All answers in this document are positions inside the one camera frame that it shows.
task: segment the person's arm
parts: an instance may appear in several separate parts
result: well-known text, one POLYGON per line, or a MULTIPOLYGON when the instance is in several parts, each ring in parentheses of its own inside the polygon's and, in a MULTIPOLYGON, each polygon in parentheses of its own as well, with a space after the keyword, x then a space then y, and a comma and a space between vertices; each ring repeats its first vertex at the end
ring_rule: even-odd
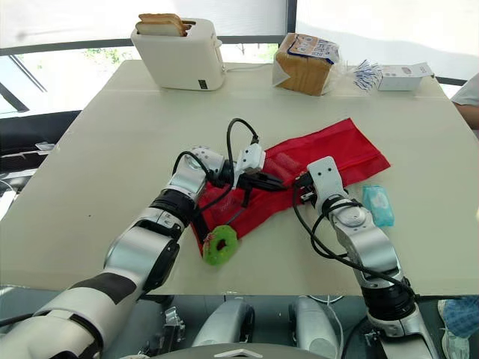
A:
POLYGON ((479 129, 479 107, 473 105, 459 105, 455 102, 454 105, 471 129, 479 129))

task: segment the blue wet wipes pack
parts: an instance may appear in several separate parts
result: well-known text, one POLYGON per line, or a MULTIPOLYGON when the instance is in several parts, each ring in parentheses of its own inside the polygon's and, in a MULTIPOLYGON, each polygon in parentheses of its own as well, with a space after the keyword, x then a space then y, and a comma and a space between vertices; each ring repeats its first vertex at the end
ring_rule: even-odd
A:
POLYGON ((373 214, 373 221, 376 226, 394 226, 394 213, 384 187, 380 185, 363 186, 362 202, 364 207, 373 214))

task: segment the sneaker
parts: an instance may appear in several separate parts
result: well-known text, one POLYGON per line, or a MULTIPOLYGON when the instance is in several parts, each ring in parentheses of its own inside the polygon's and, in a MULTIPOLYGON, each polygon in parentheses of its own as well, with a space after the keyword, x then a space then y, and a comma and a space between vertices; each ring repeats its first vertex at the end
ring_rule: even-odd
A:
MULTIPOLYGON (((445 300, 437 302, 437 311, 444 323, 445 304, 445 300)), ((469 359, 469 339, 455 336, 446 327, 442 337, 442 351, 446 359, 469 359)))

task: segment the table surface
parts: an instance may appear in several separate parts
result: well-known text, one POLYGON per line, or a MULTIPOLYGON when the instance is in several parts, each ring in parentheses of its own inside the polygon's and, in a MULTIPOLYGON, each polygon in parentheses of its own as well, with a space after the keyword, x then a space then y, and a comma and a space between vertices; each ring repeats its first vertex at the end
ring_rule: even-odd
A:
MULTIPOLYGON (((344 79, 315 97, 272 88, 271 70, 229 72, 213 92, 159 90, 141 61, 125 61, 0 223, 1 283, 63 289, 97 274, 180 151, 204 144, 226 154, 233 117, 251 123, 264 148, 351 117, 391 168, 350 193, 361 199, 365 183, 387 188, 396 224, 385 232, 416 292, 478 293, 478 141, 437 81, 424 78, 415 92, 366 93, 344 79)), ((235 153, 248 137, 235 130, 235 153)), ((313 209, 301 210, 312 223, 313 209)), ((328 224, 320 235, 342 249, 328 224)), ((312 251, 292 209, 245 236, 219 268, 203 262, 190 228, 180 246, 156 293, 360 294, 351 269, 312 251)))

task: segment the green donut toy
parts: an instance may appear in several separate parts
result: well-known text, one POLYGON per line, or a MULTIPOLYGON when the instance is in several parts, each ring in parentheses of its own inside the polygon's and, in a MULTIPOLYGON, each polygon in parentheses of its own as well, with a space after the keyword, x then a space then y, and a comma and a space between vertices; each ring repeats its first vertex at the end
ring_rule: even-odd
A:
POLYGON ((238 249, 236 231, 230 226, 218 226, 204 241, 203 259, 212 266, 226 263, 238 249))

